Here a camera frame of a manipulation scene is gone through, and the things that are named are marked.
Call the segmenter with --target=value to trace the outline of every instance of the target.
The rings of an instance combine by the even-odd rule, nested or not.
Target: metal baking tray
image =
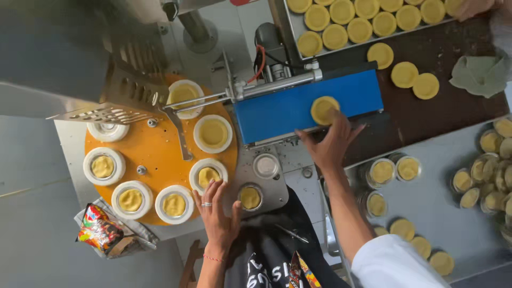
[[[363,44],[367,44],[367,43],[371,43],[371,42],[375,42],[375,41],[380,41],[382,39],[386,39],[386,38],[389,38],[389,37],[394,37],[394,36],[397,36],[397,35],[402,35],[402,34],[405,34],[405,33],[414,32],[414,31],[421,30],[421,29],[424,29],[424,28],[427,28],[427,27],[432,27],[432,26],[440,25],[440,24],[447,23],[447,22],[455,20],[454,18],[452,18],[448,14],[445,15],[443,21],[441,21],[441,22],[439,22],[437,24],[434,24],[434,25],[427,24],[427,23],[423,22],[423,20],[421,20],[421,22],[418,25],[418,27],[416,27],[416,29],[413,29],[413,30],[403,31],[400,28],[396,27],[395,33],[393,33],[393,34],[391,34],[389,36],[386,36],[386,37],[379,37],[379,36],[375,35],[375,33],[373,33],[371,38],[370,38],[370,40],[368,40],[368,41],[366,41],[364,43],[356,44],[356,43],[350,42],[350,40],[349,40],[347,42],[347,44],[343,48],[340,48],[340,49],[337,49],[337,50],[328,50],[325,47],[323,47],[321,52],[318,53],[317,55],[309,56],[309,57],[303,57],[301,52],[298,50],[297,40],[302,35],[302,33],[304,33],[304,32],[309,30],[308,27],[306,26],[306,24],[304,23],[304,13],[298,14],[298,13],[292,12],[290,9],[288,9],[288,5],[286,3],[286,0],[283,0],[283,2],[285,4],[285,8],[286,8],[286,17],[288,18],[288,23],[290,24],[290,27],[291,27],[291,33],[293,35],[293,39],[295,39],[295,48],[297,49],[297,52],[298,52],[299,57],[301,58],[301,60],[307,60],[307,59],[311,59],[313,57],[318,57],[318,56],[321,56],[321,55],[331,54],[331,53],[334,53],[334,52],[337,52],[337,51],[349,49],[349,48],[352,48],[352,47],[357,47],[357,46],[360,46],[360,45],[363,45]]]

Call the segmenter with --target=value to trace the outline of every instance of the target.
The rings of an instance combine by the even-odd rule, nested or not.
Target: red string bracelet
[[[206,256],[206,254],[203,254],[203,257],[204,257],[204,258],[207,258],[207,259],[210,259],[210,260],[215,260],[215,261],[218,261],[218,262],[223,262],[223,260],[222,260],[222,259],[221,259],[221,260],[219,260],[219,259],[211,258],[211,257]]]

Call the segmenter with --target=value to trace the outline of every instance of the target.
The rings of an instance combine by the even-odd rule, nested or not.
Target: green cloth
[[[492,56],[462,56],[452,71],[450,83],[473,95],[491,96],[505,90],[508,60]]]

